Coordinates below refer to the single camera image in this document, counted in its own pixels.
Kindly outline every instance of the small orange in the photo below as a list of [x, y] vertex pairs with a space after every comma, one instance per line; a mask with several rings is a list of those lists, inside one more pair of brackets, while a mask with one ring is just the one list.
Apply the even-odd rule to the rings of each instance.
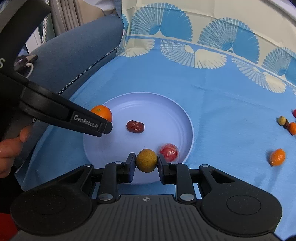
[[107, 106], [97, 105], [91, 109], [91, 112], [103, 117], [109, 122], [112, 122], [112, 112]]
[[291, 135], [296, 135], [296, 123], [290, 123], [289, 132], [291, 133]]
[[269, 158], [269, 163], [272, 166], [279, 166], [281, 165], [286, 158], [286, 154], [283, 149], [275, 150]]

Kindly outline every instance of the round pad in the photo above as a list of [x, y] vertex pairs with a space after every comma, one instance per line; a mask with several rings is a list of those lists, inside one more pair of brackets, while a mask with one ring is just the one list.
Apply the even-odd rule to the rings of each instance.
[[241, 215], [252, 215], [261, 208], [261, 203], [247, 195], [237, 195], [227, 200], [227, 207], [234, 213]]
[[218, 230], [241, 237], [274, 231], [282, 214], [274, 196], [242, 181], [214, 185], [200, 209]]
[[55, 185], [28, 191], [11, 205], [11, 216], [25, 232], [57, 235], [80, 226], [90, 215], [89, 197], [73, 184]]

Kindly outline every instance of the human hand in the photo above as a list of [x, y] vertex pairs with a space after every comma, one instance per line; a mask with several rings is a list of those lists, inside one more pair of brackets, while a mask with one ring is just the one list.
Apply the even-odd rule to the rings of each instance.
[[11, 171], [13, 161], [17, 157], [31, 132], [32, 126], [26, 126], [20, 135], [13, 139], [5, 139], [0, 142], [0, 178], [7, 177]]

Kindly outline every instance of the wrapped candy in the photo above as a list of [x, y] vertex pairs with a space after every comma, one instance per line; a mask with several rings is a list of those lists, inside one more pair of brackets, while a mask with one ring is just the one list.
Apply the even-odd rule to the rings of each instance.
[[167, 162], [172, 162], [178, 160], [179, 150], [175, 145], [168, 143], [160, 148], [159, 154], [163, 154]]

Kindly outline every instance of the phone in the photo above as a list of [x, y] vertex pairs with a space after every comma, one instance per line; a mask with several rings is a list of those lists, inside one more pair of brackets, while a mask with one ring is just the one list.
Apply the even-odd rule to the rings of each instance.
[[38, 59], [37, 54], [20, 55], [15, 59], [15, 63], [13, 65], [13, 68], [15, 71], [20, 72], [25, 68], [27, 63], [33, 63], [37, 59]]

